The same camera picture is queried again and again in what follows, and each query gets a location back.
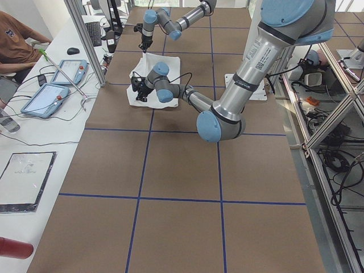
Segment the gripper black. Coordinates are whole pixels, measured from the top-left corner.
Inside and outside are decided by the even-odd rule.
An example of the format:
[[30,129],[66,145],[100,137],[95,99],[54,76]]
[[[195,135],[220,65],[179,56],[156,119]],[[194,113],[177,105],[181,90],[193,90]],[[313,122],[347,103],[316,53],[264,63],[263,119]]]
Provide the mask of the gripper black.
[[142,35],[142,41],[140,45],[138,45],[138,47],[142,49],[143,53],[147,53],[147,49],[151,47],[152,43],[153,43],[152,36]]
[[153,89],[147,87],[145,84],[140,84],[138,87],[138,95],[136,97],[137,101],[147,102],[148,95],[153,91]]

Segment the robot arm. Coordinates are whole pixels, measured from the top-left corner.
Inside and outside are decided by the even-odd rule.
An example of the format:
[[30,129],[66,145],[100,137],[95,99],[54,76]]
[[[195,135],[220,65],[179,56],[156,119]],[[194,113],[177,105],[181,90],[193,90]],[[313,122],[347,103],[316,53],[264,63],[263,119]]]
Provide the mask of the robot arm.
[[156,92],[161,103],[182,99],[199,113],[197,131],[207,142],[235,139],[245,129],[242,117],[246,102],[257,90],[283,49],[325,42],[333,35],[335,1],[263,1],[258,35],[219,100],[205,97],[190,85],[173,84],[169,68],[158,62],[149,74],[133,76],[138,101]]
[[146,53],[153,43],[154,28],[158,24],[160,28],[172,40],[181,37],[181,33],[188,29],[203,17],[211,16],[216,8],[217,1],[200,1],[200,5],[173,21],[170,17],[170,11],[167,8],[159,8],[158,10],[148,9],[144,12],[143,23],[134,26],[134,32],[140,32],[142,41],[138,47]]

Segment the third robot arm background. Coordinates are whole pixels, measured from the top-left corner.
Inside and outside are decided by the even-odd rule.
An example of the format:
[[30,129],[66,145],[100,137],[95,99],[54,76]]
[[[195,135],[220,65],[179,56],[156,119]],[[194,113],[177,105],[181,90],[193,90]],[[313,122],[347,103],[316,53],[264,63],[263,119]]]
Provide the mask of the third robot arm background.
[[339,63],[345,69],[362,69],[363,68],[363,40],[355,49],[338,49],[340,56]]

